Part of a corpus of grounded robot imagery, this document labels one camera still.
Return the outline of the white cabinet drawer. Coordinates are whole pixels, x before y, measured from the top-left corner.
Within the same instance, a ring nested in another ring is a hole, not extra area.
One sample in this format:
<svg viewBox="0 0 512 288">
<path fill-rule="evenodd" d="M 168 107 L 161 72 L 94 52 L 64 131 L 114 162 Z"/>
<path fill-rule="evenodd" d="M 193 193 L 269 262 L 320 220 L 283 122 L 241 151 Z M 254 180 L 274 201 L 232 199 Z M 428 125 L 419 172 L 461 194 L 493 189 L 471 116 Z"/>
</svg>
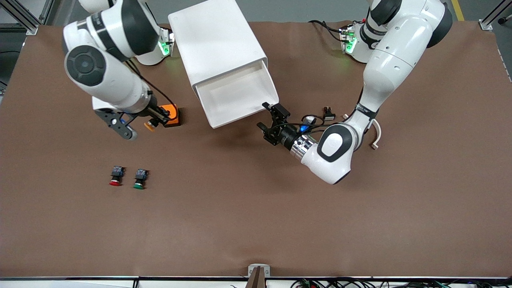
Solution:
<svg viewBox="0 0 512 288">
<path fill-rule="evenodd" d="M 263 103 L 279 102 L 265 61 L 256 61 L 195 86 L 213 129 L 264 110 Z"/>
</svg>

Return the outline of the green push button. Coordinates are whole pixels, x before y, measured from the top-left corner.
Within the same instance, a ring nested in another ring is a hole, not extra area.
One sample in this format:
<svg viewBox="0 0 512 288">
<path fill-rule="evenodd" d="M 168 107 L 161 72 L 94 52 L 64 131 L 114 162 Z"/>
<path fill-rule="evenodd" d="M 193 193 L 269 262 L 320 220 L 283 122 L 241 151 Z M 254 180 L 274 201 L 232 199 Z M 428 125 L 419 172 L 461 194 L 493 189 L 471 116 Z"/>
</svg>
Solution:
<svg viewBox="0 0 512 288">
<path fill-rule="evenodd" d="M 149 171 L 139 168 L 135 174 L 135 182 L 133 188 L 138 190 L 144 190 L 146 188 L 146 180 L 148 178 Z"/>
</svg>

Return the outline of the red push button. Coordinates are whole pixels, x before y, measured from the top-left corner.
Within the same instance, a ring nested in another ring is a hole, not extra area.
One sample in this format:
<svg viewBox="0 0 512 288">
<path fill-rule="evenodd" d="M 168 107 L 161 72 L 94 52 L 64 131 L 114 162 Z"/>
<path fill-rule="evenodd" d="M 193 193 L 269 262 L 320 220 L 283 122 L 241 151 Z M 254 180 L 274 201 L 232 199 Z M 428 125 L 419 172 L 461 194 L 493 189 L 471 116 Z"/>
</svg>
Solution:
<svg viewBox="0 0 512 288">
<path fill-rule="evenodd" d="M 112 172 L 111 172 L 111 180 L 109 184 L 111 186 L 121 186 L 122 185 L 122 178 L 124 176 L 125 168 L 122 166 L 113 166 Z"/>
</svg>

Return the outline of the white drawer cabinet housing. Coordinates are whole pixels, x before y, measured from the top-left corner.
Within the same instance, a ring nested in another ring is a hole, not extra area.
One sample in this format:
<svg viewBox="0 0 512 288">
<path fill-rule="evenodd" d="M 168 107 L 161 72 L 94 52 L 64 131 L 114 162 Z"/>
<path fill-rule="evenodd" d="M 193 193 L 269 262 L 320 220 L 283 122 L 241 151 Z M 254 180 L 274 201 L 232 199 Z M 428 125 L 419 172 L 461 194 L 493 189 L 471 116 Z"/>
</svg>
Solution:
<svg viewBox="0 0 512 288">
<path fill-rule="evenodd" d="M 268 63 L 236 0 L 206 0 L 168 15 L 192 89 L 254 62 Z"/>
</svg>

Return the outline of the brown table cover sheet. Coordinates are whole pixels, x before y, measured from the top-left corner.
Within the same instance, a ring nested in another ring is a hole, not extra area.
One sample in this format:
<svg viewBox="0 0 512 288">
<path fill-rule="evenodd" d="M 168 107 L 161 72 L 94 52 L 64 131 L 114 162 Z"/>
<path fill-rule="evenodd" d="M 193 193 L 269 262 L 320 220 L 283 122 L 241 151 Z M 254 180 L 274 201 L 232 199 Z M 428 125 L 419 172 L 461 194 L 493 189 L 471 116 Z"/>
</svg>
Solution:
<svg viewBox="0 0 512 288">
<path fill-rule="evenodd" d="M 212 129 L 179 58 L 140 71 L 183 125 L 122 139 L 61 40 L 26 38 L 0 105 L 0 277 L 512 276 L 512 83 L 476 22 L 424 53 L 337 185 L 263 139 L 267 111 Z"/>
</svg>

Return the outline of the orange button enclosure box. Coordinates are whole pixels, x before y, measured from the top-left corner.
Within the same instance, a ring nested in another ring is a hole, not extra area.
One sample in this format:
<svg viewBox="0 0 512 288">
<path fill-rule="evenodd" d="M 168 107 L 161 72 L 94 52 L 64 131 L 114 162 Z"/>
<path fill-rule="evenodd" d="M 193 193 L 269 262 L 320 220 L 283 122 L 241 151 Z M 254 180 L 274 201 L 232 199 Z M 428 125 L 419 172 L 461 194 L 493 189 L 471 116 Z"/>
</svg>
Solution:
<svg viewBox="0 0 512 288">
<path fill-rule="evenodd" d="M 161 109 L 165 110 L 168 113 L 169 121 L 165 122 L 163 126 L 165 128 L 170 128 L 174 126 L 181 126 L 181 115 L 180 110 L 173 104 L 161 105 Z"/>
</svg>

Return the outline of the white curved plastic bracket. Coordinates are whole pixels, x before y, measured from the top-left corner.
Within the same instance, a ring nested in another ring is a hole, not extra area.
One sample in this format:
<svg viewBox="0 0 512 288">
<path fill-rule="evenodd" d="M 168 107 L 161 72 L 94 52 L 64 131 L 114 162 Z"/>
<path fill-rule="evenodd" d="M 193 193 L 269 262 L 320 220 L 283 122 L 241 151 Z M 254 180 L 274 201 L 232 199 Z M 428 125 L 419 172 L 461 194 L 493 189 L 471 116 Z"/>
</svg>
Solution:
<svg viewBox="0 0 512 288">
<path fill-rule="evenodd" d="M 367 133 L 367 131 L 371 127 L 373 127 L 375 129 L 376 137 L 373 140 L 373 142 L 370 144 L 370 147 L 373 150 L 377 150 L 379 148 L 378 142 L 382 138 L 382 128 L 381 128 L 379 122 L 376 119 L 370 118 L 368 120 L 368 122 L 366 123 L 366 126 L 363 127 L 363 125 L 361 123 L 355 122 L 354 120 L 350 122 L 348 119 L 350 119 L 351 116 L 349 116 L 347 114 L 344 114 L 343 118 L 344 118 L 343 122 L 346 123 L 348 126 L 351 126 L 351 128 L 355 132 L 355 135 L 356 135 L 356 146 L 354 147 L 354 151 L 356 151 L 357 149 L 359 149 L 361 147 L 361 145 L 363 144 L 364 135 Z"/>
</svg>

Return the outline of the grey metal bracket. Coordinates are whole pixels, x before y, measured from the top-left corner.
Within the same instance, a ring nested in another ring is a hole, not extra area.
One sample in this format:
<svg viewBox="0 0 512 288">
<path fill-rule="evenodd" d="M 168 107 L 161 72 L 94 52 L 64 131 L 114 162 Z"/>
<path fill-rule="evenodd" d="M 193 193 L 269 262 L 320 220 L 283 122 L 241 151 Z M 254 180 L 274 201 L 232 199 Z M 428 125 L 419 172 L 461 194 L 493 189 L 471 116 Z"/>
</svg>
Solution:
<svg viewBox="0 0 512 288">
<path fill-rule="evenodd" d="M 245 288 L 267 288 L 267 279 L 271 276 L 267 264 L 251 264 L 248 266 L 248 281 Z"/>
</svg>

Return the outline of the aluminium frame profile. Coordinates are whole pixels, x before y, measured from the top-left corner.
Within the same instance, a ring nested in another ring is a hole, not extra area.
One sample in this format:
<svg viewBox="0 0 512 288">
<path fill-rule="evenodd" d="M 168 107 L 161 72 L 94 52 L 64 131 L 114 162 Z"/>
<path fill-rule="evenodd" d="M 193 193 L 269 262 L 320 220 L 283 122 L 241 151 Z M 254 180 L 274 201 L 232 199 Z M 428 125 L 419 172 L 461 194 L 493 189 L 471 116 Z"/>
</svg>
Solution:
<svg viewBox="0 0 512 288">
<path fill-rule="evenodd" d="M 484 31 L 491 31 L 492 22 L 497 21 L 498 24 L 504 24 L 512 18 L 512 14 L 502 16 L 502 14 L 512 5 L 512 0 L 501 0 L 499 4 L 488 13 L 483 19 L 479 19 L 479 25 Z"/>
<path fill-rule="evenodd" d="M 36 35 L 47 24 L 56 0 L 0 0 L 0 33 Z"/>
</svg>

